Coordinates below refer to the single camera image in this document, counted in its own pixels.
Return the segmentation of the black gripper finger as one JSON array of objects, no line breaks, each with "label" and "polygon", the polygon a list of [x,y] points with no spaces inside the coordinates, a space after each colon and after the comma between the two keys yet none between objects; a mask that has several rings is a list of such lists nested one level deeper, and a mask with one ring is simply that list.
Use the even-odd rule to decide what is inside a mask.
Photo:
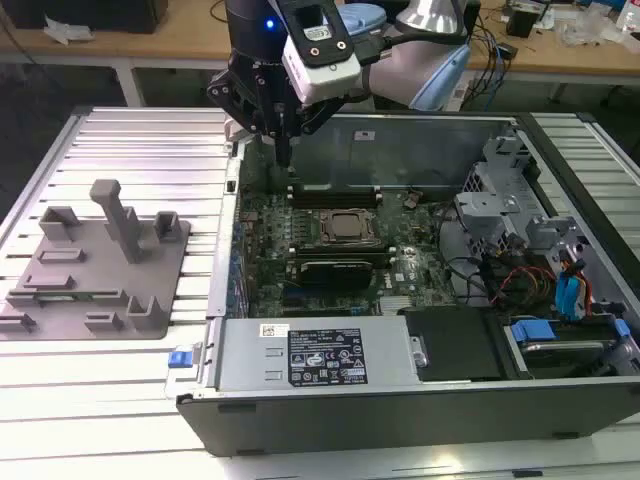
[{"label": "black gripper finger", "polygon": [[287,100],[282,115],[282,165],[290,165],[294,138],[317,131],[345,103],[345,97],[331,98],[310,106],[303,106],[293,98]]},{"label": "black gripper finger", "polygon": [[280,64],[229,62],[208,87],[209,98],[249,133],[273,142],[284,165],[284,68]]}]

